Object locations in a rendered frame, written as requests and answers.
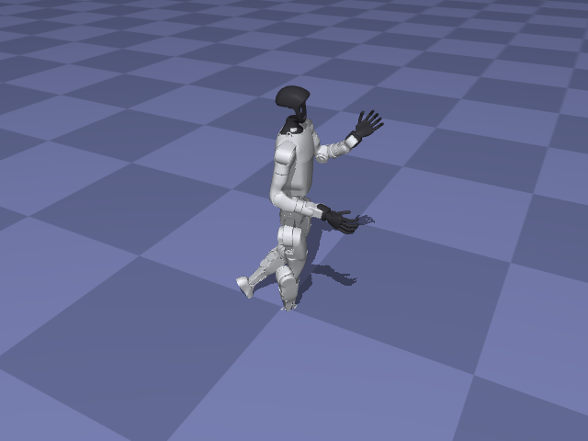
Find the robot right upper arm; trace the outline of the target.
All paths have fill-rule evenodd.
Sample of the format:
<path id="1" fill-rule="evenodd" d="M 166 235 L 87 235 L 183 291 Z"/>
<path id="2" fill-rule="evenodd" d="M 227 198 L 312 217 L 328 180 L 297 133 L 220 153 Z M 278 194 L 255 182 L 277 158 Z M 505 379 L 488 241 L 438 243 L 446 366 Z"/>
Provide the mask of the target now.
<path id="1" fill-rule="evenodd" d="M 277 147 L 274 155 L 275 166 L 269 192 L 270 201 L 274 206 L 273 198 L 275 195 L 283 194 L 288 196 L 287 192 L 282 188 L 288 182 L 290 168 L 294 164 L 295 159 L 296 144 L 290 141 L 283 141 L 281 145 Z"/>

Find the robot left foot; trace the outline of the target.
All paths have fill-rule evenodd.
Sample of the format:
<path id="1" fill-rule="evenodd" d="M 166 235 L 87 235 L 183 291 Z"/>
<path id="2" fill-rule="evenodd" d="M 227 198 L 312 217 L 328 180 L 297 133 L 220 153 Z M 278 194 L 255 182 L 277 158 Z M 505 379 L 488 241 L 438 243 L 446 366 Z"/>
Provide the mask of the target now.
<path id="1" fill-rule="evenodd" d="M 249 286 L 250 280 L 248 279 L 248 277 L 237 277 L 236 281 L 237 281 L 239 287 L 243 290 L 243 292 L 247 296 L 247 298 L 250 299 L 254 295 L 254 293 L 253 293 L 254 288 Z"/>

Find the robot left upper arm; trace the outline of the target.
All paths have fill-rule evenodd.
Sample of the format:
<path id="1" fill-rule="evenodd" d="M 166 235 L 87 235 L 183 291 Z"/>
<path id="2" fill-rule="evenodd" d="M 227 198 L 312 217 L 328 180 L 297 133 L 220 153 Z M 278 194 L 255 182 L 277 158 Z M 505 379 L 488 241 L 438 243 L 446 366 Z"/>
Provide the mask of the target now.
<path id="1" fill-rule="evenodd" d="M 318 163 L 325 164 L 328 162 L 330 156 L 327 152 L 327 146 L 320 145 L 320 138 L 318 137 L 316 131 L 314 130 L 313 123 L 310 119 L 306 119 L 305 123 L 309 125 L 311 128 L 311 133 L 314 142 L 314 157 Z"/>

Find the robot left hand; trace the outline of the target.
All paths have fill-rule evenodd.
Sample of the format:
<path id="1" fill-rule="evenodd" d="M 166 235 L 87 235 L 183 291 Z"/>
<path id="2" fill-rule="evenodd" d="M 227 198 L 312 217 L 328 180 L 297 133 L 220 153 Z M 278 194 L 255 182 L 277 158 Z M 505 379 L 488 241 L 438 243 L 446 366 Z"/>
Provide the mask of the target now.
<path id="1" fill-rule="evenodd" d="M 346 138 L 345 141 L 351 136 L 354 135 L 354 137 L 358 140 L 358 143 L 353 147 L 355 148 L 360 142 L 362 142 L 362 137 L 367 137 L 370 134 L 372 134 L 374 132 L 374 130 L 377 130 L 378 128 L 380 128 L 382 125 L 384 125 L 384 123 L 380 123 L 378 126 L 376 126 L 374 129 L 372 128 L 373 126 L 375 126 L 379 121 L 382 120 L 382 118 L 377 119 L 375 122 L 373 122 L 371 124 L 371 122 L 379 115 L 379 113 L 377 113 L 375 116 L 373 116 L 370 120 L 368 120 L 371 115 L 374 113 L 374 110 L 371 110 L 371 112 L 367 115 L 367 117 L 365 119 L 362 120 L 363 115 L 364 115 L 364 111 L 361 111 L 359 119 L 358 119 L 358 124 L 356 125 L 356 131 L 352 131 Z M 362 122 L 361 122 L 362 120 Z"/>

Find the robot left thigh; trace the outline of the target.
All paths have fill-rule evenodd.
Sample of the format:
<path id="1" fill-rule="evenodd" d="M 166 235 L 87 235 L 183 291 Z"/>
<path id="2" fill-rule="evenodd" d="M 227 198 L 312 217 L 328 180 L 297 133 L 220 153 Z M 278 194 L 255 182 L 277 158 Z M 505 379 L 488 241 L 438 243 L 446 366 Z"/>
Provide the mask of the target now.
<path id="1" fill-rule="evenodd" d="M 307 199 L 307 202 L 311 202 L 311 200 L 309 198 L 307 198 L 307 197 L 305 197 L 305 198 Z M 305 234 L 305 238 L 307 238 L 309 231 L 310 231 L 310 228 L 311 228 L 311 218 L 308 218 L 305 216 L 304 221 L 303 221 L 303 223 L 300 224 L 299 228 L 302 228 L 302 230 L 304 231 L 304 234 Z M 278 255 L 284 260 L 286 260 L 285 248 L 286 248 L 286 246 L 280 245 L 280 244 L 277 247 Z"/>

